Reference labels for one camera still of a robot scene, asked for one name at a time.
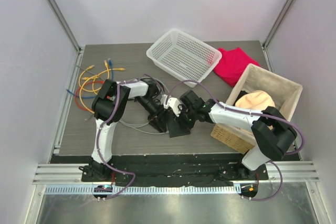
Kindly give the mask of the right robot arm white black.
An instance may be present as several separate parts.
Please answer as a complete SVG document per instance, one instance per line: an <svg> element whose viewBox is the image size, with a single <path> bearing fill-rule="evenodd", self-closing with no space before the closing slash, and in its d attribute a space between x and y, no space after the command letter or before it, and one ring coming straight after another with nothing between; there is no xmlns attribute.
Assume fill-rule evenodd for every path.
<svg viewBox="0 0 336 224"><path fill-rule="evenodd" d="M256 146L244 154L237 166L242 179L250 179L256 169L268 161L280 161L297 138L293 126L274 107L265 110L247 110L218 102L204 101L194 91L180 96L179 124L192 128L196 121L227 124L251 132Z"/></svg>

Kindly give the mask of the wicker basket with liner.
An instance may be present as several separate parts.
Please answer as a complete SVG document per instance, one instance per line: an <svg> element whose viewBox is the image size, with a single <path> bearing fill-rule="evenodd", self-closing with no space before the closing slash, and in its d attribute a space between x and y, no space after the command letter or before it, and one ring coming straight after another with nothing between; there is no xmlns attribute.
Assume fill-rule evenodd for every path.
<svg viewBox="0 0 336 224"><path fill-rule="evenodd" d="M302 85L250 63L226 104L251 110L264 110L268 106L274 106L290 121L302 90ZM211 136L242 154L256 146L252 133L231 125L216 124Z"/></svg>

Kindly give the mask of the black network switch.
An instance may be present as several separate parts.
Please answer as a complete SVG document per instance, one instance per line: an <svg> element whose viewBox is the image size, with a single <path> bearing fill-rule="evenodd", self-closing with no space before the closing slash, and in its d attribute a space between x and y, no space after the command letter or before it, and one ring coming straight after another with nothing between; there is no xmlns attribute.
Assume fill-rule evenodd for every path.
<svg viewBox="0 0 336 224"><path fill-rule="evenodd" d="M167 112L166 122L170 138L190 135L191 133L189 129L179 124L179 122L176 120L176 115L172 111Z"/></svg>

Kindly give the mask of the magenta cloth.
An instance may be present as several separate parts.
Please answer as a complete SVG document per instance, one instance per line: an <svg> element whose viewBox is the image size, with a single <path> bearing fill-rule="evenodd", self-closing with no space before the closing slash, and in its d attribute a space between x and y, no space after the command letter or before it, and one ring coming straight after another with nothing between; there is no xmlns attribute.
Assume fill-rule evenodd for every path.
<svg viewBox="0 0 336 224"><path fill-rule="evenodd" d="M231 87L236 85L249 64L260 67L256 60L239 47L233 50L218 48L218 51L222 54L222 58L214 68L214 72Z"/></svg>

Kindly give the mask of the white perforated plastic basket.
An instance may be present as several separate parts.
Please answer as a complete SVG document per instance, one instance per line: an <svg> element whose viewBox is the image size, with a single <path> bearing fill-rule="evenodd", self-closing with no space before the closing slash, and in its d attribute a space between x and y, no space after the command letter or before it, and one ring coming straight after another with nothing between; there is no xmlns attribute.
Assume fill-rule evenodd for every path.
<svg viewBox="0 0 336 224"><path fill-rule="evenodd" d="M161 36L147 51L153 63L191 88L202 82L222 58L214 47L178 29Z"/></svg>

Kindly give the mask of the aluminium frame rail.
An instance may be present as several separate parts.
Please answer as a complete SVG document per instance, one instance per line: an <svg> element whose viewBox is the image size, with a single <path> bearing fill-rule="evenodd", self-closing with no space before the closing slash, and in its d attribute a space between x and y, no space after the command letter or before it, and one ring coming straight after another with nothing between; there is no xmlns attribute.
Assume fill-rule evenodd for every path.
<svg viewBox="0 0 336 224"><path fill-rule="evenodd" d="M316 84L313 77L316 37L313 32L316 0L286 0L275 23L275 31L268 37L266 52L272 70L303 86L292 120L306 137L300 157L312 159L313 109Z"/></svg>
<svg viewBox="0 0 336 224"><path fill-rule="evenodd" d="M75 63L79 63L79 61L81 60L82 53L83 53L83 47L81 47L79 43L77 42L77 39L75 38L68 22L66 21L66 18L64 17L57 1L56 0L46 0L46 1L76 52L76 56L75 56L74 62L71 67L70 79L68 81L68 86L67 86L67 88L72 89L75 87L75 75L78 73L78 71L76 70ZM59 116L59 121L58 121L57 129L56 129L56 133L54 137L53 147L50 151L50 155L48 159L49 163L51 162L53 156L57 155L59 152L59 148L62 142L62 137L64 135L66 120L67 120L70 107L71 107L71 96L66 91L66 94L64 94L62 104L61 104L61 114Z"/></svg>

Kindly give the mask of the aluminium frame rail left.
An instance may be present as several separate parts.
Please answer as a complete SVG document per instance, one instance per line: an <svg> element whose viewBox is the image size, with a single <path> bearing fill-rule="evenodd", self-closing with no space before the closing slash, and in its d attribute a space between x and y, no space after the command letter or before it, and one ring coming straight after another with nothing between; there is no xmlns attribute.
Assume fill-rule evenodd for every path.
<svg viewBox="0 0 336 224"><path fill-rule="evenodd" d="M75 87L75 75L78 73L78 71L76 70L75 63L79 63L79 61L81 60L82 53L83 53L83 47L81 47L79 43L77 42L77 39L75 38L68 22L66 21L66 18L64 17L57 1L56 0L46 0L46 1L76 52L76 56L75 56L74 62L71 67L70 79L68 81L68 86L67 86L67 88L72 89ZM56 129L56 133L54 137L53 147L50 151L50 155L48 159L49 163L51 162L53 156L57 155L59 152L59 148L62 142L62 137L64 135L66 120L67 120L70 107L71 107L71 96L66 91L66 94L64 94L62 104L61 104L61 114L59 116L59 121L58 121L57 129Z"/></svg>

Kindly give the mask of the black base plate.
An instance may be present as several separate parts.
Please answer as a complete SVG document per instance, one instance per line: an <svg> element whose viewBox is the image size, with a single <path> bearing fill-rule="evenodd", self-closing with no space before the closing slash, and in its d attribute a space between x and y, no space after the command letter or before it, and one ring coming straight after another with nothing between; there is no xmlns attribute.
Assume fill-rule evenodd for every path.
<svg viewBox="0 0 336 224"><path fill-rule="evenodd" d="M82 173L82 182L115 182L126 186L135 173L135 187L213 187L230 185L238 180L268 180L270 172L263 165L254 172L238 165L240 154L164 154L114 155L112 172L99 180L88 174L90 156L54 155L51 164L74 164Z"/></svg>

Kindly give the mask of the aluminium front rail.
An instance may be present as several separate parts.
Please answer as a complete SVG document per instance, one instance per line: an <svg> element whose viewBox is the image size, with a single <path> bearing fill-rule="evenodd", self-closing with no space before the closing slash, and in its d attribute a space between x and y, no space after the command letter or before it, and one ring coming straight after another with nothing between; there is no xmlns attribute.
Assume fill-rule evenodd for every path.
<svg viewBox="0 0 336 224"><path fill-rule="evenodd" d="M182 187L217 186L227 182L298 183L319 182L319 176L312 162L285 161L265 164L254 175L243 178L234 162L195 161L177 163L117 163L120 173L110 171L97 175L85 168L84 164L40 164L37 167L33 184L84 184L110 183L126 185L135 173L134 186L138 187Z"/></svg>

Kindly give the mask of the beige hat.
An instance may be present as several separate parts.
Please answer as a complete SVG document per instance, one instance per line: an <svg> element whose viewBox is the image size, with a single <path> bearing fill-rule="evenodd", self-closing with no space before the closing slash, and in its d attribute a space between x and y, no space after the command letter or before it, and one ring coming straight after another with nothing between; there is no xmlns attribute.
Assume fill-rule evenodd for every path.
<svg viewBox="0 0 336 224"><path fill-rule="evenodd" d="M235 107L249 110L265 110L268 106L275 107L275 103L267 92L261 90L247 93L235 102Z"/></svg>

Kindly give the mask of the aluminium frame rail right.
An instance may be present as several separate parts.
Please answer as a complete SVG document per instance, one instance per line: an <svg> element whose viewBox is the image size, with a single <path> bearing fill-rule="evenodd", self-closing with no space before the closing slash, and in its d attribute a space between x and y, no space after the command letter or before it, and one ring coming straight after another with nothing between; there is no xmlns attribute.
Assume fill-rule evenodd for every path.
<svg viewBox="0 0 336 224"><path fill-rule="evenodd" d="M312 159L313 109L316 84L313 77L316 37L313 32L316 0L286 0L275 23L275 31L268 37L266 52L272 70L303 86L292 120L306 137L300 157Z"/></svg>

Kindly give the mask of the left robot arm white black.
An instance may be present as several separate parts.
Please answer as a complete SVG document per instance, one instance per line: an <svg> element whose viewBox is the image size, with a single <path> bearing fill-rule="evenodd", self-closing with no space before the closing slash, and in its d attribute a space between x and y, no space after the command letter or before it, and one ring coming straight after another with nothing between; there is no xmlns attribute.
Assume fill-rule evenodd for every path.
<svg viewBox="0 0 336 224"><path fill-rule="evenodd" d="M164 85L146 77L130 81L104 81L91 109L96 119L95 147L91 154L88 174L102 182L112 174L112 141L117 124L122 119L127 102L138 102L149 114L145 125L152 126L158 134L167 133L166 115L158 97L164 94Z"/></svg>

